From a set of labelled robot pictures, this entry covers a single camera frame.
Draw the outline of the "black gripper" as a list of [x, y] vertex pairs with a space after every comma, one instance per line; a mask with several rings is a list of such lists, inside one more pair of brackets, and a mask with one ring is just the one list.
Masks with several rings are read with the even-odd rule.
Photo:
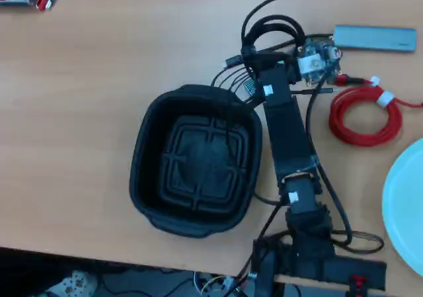
[[254, 66], [257, 73], [283, 65], [288, 81], [298, 80], [297, 58], [285, 52], [257, 52], [254, 45], [241, 48], [241, 57], [245, 66]]

